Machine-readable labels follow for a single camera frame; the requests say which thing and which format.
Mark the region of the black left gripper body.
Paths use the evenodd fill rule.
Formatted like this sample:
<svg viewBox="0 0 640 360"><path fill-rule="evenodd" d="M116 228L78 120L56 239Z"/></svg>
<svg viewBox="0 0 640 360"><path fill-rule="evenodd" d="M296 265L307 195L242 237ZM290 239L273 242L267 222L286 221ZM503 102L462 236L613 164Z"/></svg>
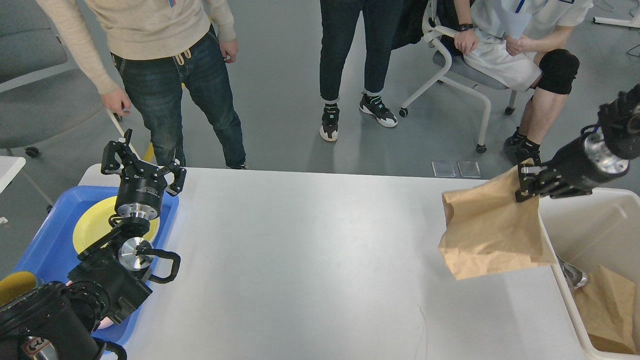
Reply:
<svg viewBox="0 0 640 360"><path fill-rule="evenodd" d="M142 177L122 173L115 200L115 213L123 218L137 217L153 220L162 212L163 194L167 181L160 177Z"/></svg>

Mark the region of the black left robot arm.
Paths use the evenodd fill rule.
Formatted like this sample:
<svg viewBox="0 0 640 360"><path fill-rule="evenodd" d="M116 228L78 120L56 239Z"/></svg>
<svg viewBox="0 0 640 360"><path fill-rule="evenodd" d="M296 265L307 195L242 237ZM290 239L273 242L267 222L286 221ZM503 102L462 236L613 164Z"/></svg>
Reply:
<svg viewBox="0 0 640 360"><path fill-rule="evenodd" d="M164 194L177 196L186 169L178 161L158 167L130 146L132 130L103 150L101 173L120 182L113 207L116 222L81 251L69 283L51 281L1 301L3 360L99 360L105 351L119 360L126 350L93 336L103 319L119 325L152 293L148 281L172 282L181 257L144 239L160 217Z"/></svg>

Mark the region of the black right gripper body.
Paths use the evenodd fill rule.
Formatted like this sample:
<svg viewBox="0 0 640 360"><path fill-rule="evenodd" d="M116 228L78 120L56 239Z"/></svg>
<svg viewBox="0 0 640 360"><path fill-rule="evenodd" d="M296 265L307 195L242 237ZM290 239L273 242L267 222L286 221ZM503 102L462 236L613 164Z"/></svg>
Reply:
<svg viewBox="0 0 640 360"><path fill-rule="evenodd" d="M626 175L630 161L614 155L602 133L586 132L560 148L547 169L554 174L549 196L580 196Z"/></svg>

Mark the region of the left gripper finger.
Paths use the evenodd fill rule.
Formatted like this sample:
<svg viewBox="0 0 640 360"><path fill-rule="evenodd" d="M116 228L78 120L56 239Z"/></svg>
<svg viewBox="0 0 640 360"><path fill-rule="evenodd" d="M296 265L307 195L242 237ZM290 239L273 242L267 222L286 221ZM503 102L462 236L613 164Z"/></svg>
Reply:
<svg viewBox="0 0 640 360"><path fill-rule="evenodd" d="M130 176L143 175L142 160L131 147L132 129L126 130L124 135L118 141L110 141L103 149L102 164L100 172L102 174L118 174L122 175L121 168Z"/></svg>
<svg viewBox="0 0 640 360"><path fill-rule="evenodd" d="M166 192L170 196L178 196L185 186L186 168L182 166L177 157L174 157L169 164L159 167L157 170L157 175L163 179L169 173L173 175L173 181L167 185Z"/></svg>

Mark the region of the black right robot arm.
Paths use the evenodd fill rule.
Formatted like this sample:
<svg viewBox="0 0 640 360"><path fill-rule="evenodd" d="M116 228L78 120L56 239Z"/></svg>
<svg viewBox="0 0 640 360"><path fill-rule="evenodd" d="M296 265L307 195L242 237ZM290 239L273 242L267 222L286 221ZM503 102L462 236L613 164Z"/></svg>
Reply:
<svg viewBox="0 0 640 360"><path fill-rule="evenodd" d="M550 161L519 164L515 201L590 195L592 189L626 175L630 161L640 154L639 98L639 85L620 91L610 104L599 107L597 123L584 127Z"/></svg>

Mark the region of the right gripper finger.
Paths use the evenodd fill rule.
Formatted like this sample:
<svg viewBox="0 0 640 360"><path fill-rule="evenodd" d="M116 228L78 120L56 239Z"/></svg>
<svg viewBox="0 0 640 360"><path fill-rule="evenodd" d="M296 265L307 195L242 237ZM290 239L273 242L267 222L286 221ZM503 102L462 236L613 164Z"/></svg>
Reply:
<svg viewBox="0 0 640 360"><path fill-rule="evenodd" d="M556 182L556 174L553 170L549 170L547 166L521 162L518 164L518 182L519 189L521 185L530 183L546 185Z"/></svg>
<svg viewBox="0 0 640 360"><path fill-rule="evenodd" d="M592 189L580 189L567 183L554 182L548 184L530 183L521 185L520 188L515 191L515 201L517 203L523 203L528 199L535 197L549 197L552 199L561 198L573 198L576 196L586 196L592 194Z"/></svg>

